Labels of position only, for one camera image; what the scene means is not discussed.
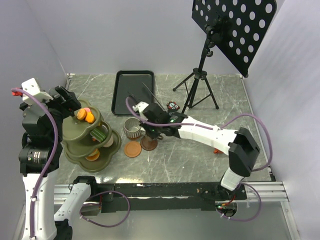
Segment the orange star cookie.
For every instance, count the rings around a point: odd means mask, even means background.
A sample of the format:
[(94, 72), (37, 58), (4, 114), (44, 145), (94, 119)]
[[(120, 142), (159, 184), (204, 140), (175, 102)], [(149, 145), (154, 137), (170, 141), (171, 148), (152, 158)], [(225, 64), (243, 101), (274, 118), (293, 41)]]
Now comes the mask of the orange star cookie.
[(95, 116), (93, 115), (92, 112), (87, 112), (86, 113), (86, 117), (85, 117), (85, 121), (89, 124), (93, 124), (95, 122)]

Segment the striped ceramic cup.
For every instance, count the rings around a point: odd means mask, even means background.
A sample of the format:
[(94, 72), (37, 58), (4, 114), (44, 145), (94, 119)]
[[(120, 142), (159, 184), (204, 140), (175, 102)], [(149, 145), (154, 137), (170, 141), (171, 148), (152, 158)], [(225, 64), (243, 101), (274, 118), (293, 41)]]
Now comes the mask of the striped ceramic cup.
[(123, 132), (130, 140), (137, 140), (146, 134), (145, 129), (140, 126), (140, 121), (136, 117), (129, 117), (125, 120)]

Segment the metal tongs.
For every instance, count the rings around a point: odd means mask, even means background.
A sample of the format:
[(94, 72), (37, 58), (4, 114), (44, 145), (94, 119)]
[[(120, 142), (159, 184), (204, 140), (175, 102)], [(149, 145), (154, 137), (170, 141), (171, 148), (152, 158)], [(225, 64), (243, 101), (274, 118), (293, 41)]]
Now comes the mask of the metal tongs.
[[(151, 97), (151, 102), (152, 101), (156, 101), (158, 103), (158, 105), (161, 107), (162, 110), (165, 110), (165, 108), (163, 107), (163, 105), (160, 103), (160, 101), (156, 98), (156, 96), (154, 95), (154, 93), (148, 88), (148, 86), (144, 83), (144, 82), (141, 82), (140, 83), (142, 85), (141, 87), (141, 91), (144, 92), (145, 94), (147, 95), (150, 95)], [(143, 100), (139, 97), (136, 97), (133, 93), (131, 93), (130, 91), (127, 91), (128, 93), (128, 96), (130, 98), (133, 99), (133, 101), (138, 104), (139, 102), (143, 102)]]

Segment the dark brown coaster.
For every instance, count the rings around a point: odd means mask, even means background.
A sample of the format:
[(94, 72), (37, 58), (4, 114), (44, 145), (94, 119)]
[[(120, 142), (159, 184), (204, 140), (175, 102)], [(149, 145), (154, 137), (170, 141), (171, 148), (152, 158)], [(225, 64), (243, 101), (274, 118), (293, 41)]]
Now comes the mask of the dark brown coaster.
[(144, 136), (140, 140), (140, 145), (144, 150), (152, 151), (158, 146), (158, 140)]

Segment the black serving tray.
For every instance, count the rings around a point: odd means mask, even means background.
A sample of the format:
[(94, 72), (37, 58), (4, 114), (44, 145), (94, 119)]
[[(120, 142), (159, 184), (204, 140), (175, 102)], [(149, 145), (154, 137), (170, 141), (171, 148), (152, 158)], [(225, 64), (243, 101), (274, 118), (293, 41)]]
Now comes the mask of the black serving tray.
[(155, 74), (151, 70), (120, 70), (116, 73), (111, 112), (116, 116), (130, 116), (126, 98), (134, 104), (154, 102)]

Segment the green layered cake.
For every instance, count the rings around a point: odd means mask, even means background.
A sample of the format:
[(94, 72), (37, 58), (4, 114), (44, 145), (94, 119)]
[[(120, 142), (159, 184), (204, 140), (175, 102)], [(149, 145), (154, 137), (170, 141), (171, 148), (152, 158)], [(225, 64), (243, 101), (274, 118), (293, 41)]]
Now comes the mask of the green layered cake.
[(107, 138), (104, 129), (101, 127), (94, 128), (89, 134), (99, 143), (103, 142)]

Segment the orange coaster front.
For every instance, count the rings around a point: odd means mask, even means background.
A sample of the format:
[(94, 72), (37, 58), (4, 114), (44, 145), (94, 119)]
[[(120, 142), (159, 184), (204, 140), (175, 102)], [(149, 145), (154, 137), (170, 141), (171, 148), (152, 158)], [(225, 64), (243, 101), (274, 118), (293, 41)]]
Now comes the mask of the orange coaster front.
[(124, 154), (129, 158), (135, 158), (142, 152), (142, 147), (137, 141), (130, 141), (124, 146)]

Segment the white cream donut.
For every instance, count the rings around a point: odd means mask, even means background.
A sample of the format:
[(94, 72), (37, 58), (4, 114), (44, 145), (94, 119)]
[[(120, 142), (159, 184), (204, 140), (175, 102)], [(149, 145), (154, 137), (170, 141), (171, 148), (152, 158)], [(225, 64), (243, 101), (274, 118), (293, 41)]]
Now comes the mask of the white cream donut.
[(114, 143), (114, 138), (111, 136), (109, 141), (103, 145), (104, 148), (109, 148)]

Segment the orange donut front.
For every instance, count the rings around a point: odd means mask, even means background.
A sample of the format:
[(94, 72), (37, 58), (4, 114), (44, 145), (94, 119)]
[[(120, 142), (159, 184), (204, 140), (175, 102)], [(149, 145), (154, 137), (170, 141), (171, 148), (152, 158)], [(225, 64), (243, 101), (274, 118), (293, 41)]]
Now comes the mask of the orange donut front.
[(85, 159), (87, 161), (93, 162), (93, 161), (96, 161), (99, 157), (100, 157), (100, 153), (98, 152), (98, 153), (96, 153), (94, 155), (85, 157)]

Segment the orange donut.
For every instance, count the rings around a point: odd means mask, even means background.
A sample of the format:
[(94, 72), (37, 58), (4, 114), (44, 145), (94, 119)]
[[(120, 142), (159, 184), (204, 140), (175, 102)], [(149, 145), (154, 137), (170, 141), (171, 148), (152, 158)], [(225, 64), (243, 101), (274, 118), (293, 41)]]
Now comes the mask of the orange donut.
[(93, 162), (93, 161), (96, 161), (99, 157), (100, 157), (100, 153), (98, 152), (98, 153), (96, 153), (94, 155), (85, 157), (85, 159), (87, 161)]
[(90, 156), (94, 156), (95, 154), (97, 154), (99, 152), (99, 150), (96, 148), (92, 153), (90, 153), (89, 157)]

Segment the orange round cookie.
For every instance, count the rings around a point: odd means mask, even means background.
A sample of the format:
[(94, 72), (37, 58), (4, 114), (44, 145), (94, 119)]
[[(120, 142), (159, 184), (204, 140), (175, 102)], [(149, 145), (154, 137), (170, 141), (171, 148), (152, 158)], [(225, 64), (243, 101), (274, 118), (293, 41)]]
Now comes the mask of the orange round cookie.
[(84, 120), (86, 116), (87, 116), (87, 111), (84, 108), (79, 109), (76, 115), (77, 119), (80, 121)]

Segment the orange donut back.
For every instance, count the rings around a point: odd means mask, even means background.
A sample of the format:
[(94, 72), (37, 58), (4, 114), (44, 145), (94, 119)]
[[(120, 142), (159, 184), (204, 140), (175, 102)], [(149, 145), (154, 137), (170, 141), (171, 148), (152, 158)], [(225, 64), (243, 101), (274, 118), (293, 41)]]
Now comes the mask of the orange donut back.
[(90, 153), (89, 157), (90, 156), (94, 156), (95, 154), (97, 154), (99, 152), (99, 150), (96, 148), (92, 153)]

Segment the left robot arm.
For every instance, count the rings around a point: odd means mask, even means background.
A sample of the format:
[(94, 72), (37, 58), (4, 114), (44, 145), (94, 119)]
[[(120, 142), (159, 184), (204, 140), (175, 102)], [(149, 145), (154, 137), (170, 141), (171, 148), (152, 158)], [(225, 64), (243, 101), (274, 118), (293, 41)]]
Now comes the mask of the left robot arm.
[(73, 92), (63, 86), (40, 90), (35, 84), (14, 88), (23, 103), (22, 149), (18, 159), (25, 188), (24, 240), (70, 240), (73, 222), (85, 201), (99, 195), (93, 176), (78, 176), (58, 211), (54, 190), (62, 153), (63, 121), (81, 108)]

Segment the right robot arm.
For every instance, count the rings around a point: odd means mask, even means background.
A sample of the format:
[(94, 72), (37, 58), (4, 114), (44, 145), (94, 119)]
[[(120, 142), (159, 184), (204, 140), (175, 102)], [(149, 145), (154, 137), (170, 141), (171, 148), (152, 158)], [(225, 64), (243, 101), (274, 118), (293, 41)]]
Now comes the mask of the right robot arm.
[(164, 134), (168, 137), (193, 140), (228, 156), (229, 167), (218, 187), (221, 198), (230, 199), (236, 193), (240, 182), (251, 175), (260, 148), (248, 129), (223, 129), (180, 112), (170, 114), (156, 103), (140, 102), (133, 109), (142, 117), (141, 123), (151, 137)]

